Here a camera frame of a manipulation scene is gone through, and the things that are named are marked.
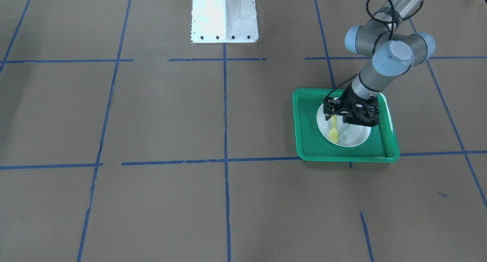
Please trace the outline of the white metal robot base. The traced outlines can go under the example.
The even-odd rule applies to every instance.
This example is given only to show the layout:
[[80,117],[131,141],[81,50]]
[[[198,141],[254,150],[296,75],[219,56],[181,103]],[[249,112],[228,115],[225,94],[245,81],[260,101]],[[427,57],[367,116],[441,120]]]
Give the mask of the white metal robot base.
[[191,43],[255,43],[256,0],[192,0]]

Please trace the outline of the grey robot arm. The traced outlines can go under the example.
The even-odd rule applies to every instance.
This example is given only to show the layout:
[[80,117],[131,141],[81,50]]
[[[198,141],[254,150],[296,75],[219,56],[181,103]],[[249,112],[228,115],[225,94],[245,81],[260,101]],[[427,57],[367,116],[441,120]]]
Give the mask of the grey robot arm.
[[436,51],[428,33],[402,35],[397,28],[414,16],[424,0],[386,0],[376,12],[366,9],[370,20],[346,33],[346,49],[368,56],[370,61],[355,76],[339,98],[329,93],[322,107],[325,120],[342,117],[343,123],[374,127],[379,124],[379,96],[397,77],[424,63]]

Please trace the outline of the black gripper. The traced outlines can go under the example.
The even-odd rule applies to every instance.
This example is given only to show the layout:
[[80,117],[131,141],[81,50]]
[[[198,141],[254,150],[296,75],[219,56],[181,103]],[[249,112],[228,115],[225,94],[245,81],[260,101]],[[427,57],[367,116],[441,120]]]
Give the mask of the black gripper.
[[342,123],[375,127],[379,124],[379,100],[371,96],[363,99],[356,95],[349,85],[342,96],[326,97],[323,101],[323,114],[328,121],[334,115],[342,116]]

